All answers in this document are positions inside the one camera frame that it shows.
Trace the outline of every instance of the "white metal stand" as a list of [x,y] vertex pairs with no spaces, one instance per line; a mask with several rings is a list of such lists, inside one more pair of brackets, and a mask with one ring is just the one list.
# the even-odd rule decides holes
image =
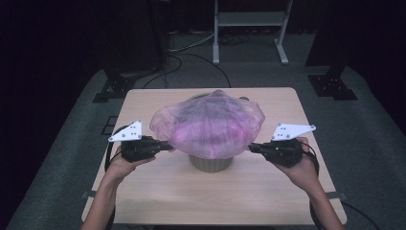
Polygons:
[[282,47],[284,33],[289,20],[290,10],[293,0],[288,0],[286,11],[266,11],[266,12],[219,12],[218,0],[214,3],[214,43],[213,43],[213,63],[220,62],[218,52],[218,28],[231,26],[281,26],[279,38],[275,38],[275,46],[281,58],[282,64],[288,64],[286,53]]

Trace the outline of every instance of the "person's left arm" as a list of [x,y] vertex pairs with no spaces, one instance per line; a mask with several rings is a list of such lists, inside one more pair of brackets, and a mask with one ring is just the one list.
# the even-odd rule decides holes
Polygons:
[[133,172],[137,166],[154,159],[155,157],[129,163],[124,160],[120,154],[117,155],[111,161],[107,172],[101,180],[101,184],[99,185],[92,206],[81,229],[105,229],[114,210],[117,189],[120,183],[127,175]]

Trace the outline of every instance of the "plastic bag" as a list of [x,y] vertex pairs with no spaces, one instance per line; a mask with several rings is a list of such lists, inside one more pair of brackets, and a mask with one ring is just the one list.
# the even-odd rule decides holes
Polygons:
[[152,117],[149,128],[160,141],[204,159],[227,159],[257,138],[265,116],[254,102],[221,90],[168,105]]

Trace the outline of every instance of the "cylindrical container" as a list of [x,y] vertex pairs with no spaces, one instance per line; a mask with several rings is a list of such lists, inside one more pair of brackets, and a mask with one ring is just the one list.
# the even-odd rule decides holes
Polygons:
[[233,157],[228,159],[203,159],[197,156],[189,155],[192,165],[205,173],[221,172],[230,166]]

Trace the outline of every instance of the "light wood surface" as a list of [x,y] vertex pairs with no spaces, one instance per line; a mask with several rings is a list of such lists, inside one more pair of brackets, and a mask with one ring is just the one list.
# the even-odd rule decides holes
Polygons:
[[[256,143],[269,142],[278,123],[309,124],[296,91],[292,88],[224,88],[231,97],[241,96],[259,104],[265,121]],[[149,123],[158,109],[177,104],[215,88],[137,89],[128,92],[115,129],[137,120],[143,135],[154,133]],[[318,154],[320,180],[326,192],[335,188],[313,133],[303,135]],[[115,222],[137,224],[291,225],[313,224],[309,201],[302,190],[260,154],[245,151],[229,168],[207,173],[196,169],[179,150],[162,151],[142,165],[119,187]],[[97,191],[104,175],[103,162],[95,179]],[[85,219],[93,198],[84,208]],[[340,220],[347,216],[339,199],[331,203]]]

